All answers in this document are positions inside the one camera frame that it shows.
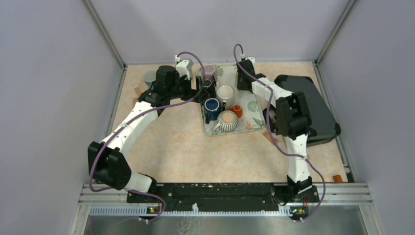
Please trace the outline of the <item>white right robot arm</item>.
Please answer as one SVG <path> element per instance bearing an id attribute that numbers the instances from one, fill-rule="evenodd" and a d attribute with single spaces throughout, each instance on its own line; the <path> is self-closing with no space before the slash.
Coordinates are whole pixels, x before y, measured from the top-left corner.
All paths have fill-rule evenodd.
<path id="1" fill-rule="evenodd" d="M 267 105 L 275 114 L 275 121 L 268 124 L 267 128 L 275 128 L 277 134 L 285 139 L 287 152 L 283 154 L 289 157 L 287 196 L 290 200 L 299 202 L 312 187 L 306 162 L 306 146 L 312 120 L 305 95 L 302 92 L 288 91 L 264 75 L 255 74 L 251 59 L 242 59 L 236 65 L 237 89 L 249 91 L 267 100 Z"/>

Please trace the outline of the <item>grey striped mug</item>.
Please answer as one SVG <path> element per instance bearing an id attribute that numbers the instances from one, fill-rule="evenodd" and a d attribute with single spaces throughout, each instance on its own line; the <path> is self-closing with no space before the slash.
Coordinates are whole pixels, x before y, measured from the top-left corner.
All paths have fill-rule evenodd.
<path id="1" fill-rule="evenodd" d="M 236 129 L 239 124 L 239 118 L 233 111 L 225 110 L 222 111 L 218 118 L 217 123 L 213 128 L 213 135 L 219 133 L 229 133 Z"/>

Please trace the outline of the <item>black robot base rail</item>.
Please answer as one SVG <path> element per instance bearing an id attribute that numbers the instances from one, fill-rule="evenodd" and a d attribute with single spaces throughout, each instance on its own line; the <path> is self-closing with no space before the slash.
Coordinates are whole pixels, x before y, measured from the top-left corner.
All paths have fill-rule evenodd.
<path id="1" fill-rule="evenodd" d="M 162 183 L 151 189 L 157 197 L 128 193 L 127 203 L 166 202 L 166 212 L 184 212 L 197 205 L 202 212 L 277 211 L 289 203 L 317 203 L 316 186 L 296 194 L 287 184 L 277 183 Z"/>

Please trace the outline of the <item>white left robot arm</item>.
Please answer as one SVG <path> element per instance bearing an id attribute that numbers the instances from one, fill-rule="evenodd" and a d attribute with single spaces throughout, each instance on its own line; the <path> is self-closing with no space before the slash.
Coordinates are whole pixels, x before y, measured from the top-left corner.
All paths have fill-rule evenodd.
<path id="1" fill-rule="evenodd" d="M 129 167 L 127 154 L 146 127 L 167 108 L 173 107 L 171 100 L 179 98 L 183 104 L 200 100 L 204 89 L 206 72 L 197 85 L 191 87 L 190 72 L 184 62 L 175 66 L 159 66 L 156 80 L 138 98 L 135 106 L 114 132 L 101 142 L 93 141 L 88 147 L 89 185 L 97 180 L 107 188 L 138 191 L 144 202 L 152 202 L 157 196 L 154 179 L 150 176 L 133 173 Z"/>

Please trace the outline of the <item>white ribbed mug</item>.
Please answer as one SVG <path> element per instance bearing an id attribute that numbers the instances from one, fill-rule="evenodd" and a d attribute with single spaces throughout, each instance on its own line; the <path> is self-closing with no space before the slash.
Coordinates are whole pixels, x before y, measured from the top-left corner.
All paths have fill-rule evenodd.
<path id="1" fill-rule="evenodd" d="M 225 109 L 231 108 L 234 105 L 235 92 L 233 87 L 228 85 L 220 86 L 216 93 L 221 105 L 225 104 Z"/>

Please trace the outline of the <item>small orange cup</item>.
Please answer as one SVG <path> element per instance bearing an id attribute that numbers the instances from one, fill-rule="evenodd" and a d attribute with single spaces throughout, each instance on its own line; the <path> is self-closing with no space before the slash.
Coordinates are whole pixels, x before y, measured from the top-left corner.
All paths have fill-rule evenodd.
<path id="1" fill-rule="evenodd" d="M 234 112 L 238 118 L 242 118 L 243 116 L 243 109 L 240 105 L 234 105 L 233 107 L 228 109 L 229 111 Z"/>

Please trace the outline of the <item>light blue dotted mug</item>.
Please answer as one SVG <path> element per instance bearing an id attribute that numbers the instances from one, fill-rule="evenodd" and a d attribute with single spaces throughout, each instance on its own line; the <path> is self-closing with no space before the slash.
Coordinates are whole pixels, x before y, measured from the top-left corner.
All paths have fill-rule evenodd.
<path id="1" fill-rule="evenodd" d="M 153 87 L 153 83 L 156 81 L 156 74 L 156 70 L 148 70 L 143 75 L 143 80 L 147 87 L 150 89 Z"/>

